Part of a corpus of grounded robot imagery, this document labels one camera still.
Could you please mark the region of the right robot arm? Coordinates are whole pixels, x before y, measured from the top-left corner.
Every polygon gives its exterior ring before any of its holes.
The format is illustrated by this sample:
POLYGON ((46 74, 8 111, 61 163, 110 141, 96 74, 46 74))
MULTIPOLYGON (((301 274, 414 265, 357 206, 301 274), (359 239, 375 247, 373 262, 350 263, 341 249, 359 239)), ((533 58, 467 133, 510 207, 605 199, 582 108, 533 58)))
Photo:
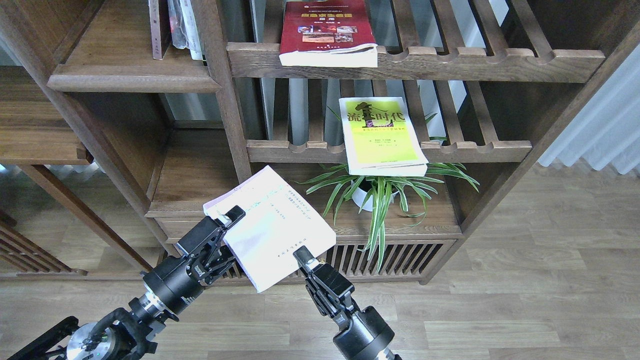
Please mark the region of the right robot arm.
POLYGON ((333 342, 346 360, 400 360, 389 348, 394 331, 373 306, 360 310, 354 285, 333 266, 320 263, 302 246, 294 257, 306 276, 306 289, 322 316, 339 327, 333 342))

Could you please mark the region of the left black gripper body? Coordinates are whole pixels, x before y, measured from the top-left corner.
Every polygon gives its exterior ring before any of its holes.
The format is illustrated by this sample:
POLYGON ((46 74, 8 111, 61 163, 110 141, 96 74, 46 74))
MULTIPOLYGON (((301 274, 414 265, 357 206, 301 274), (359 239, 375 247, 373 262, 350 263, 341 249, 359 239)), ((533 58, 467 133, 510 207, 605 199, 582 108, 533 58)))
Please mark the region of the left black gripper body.
POLYGON ((142 278, 147 289, 142 314, 176 316, 226 273, 236 260, 222 239, 236 223, 231 218, 203 218, 182 237, 177 244, 182 257, 167 257, 142 278))

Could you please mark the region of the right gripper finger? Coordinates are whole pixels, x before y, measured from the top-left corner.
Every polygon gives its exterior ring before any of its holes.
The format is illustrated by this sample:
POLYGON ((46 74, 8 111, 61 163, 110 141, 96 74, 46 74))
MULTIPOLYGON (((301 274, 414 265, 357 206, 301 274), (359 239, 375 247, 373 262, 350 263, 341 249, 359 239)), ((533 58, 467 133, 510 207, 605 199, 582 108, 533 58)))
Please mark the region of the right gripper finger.
POLYGON ((303 272, 314 272, 314 269, 318 266, 318 259, 304 245, 296 249, 293 256, 303 272))

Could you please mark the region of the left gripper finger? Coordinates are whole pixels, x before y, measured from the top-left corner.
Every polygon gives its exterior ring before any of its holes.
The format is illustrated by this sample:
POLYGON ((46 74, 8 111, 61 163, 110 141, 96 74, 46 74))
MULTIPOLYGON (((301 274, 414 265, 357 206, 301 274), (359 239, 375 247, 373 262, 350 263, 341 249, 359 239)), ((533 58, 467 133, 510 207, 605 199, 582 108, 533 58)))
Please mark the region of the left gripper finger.
POLYGON ((233 228, 238 221, 242 220, 246 215, 245 210, 240 206, 232 207, 228 212, 222 214, 222 225, 225 228, 233 228))

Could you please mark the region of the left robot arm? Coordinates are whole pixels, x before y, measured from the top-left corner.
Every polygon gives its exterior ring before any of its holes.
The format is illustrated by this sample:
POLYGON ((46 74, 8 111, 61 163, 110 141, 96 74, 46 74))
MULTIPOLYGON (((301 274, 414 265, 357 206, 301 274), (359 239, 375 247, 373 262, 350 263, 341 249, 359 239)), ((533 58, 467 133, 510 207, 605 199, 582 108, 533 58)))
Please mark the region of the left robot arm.
POLYGON ((169 256, 143 275, 146 293, 100 321, 79 325, 69 316, 12 355, 14 360, 139 360, 157 349, 154 337, 234 264, 222 244, 227 231, 245 216, 235 206, 205 217, 178 241, 180 257, 169 256))

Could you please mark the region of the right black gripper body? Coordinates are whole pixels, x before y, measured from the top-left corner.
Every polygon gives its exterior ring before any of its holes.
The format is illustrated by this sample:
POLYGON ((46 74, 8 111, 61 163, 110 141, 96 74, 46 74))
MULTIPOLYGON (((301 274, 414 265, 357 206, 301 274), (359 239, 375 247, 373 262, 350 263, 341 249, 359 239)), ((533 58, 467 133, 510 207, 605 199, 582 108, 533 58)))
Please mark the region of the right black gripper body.
POLYGON ((394 332, 373 306, 360 310, 354 285, 327 263, 305 272, 306 289, 322 316, 339 327, 333 342, 346 360, 394 360, 389 348, 394 332))

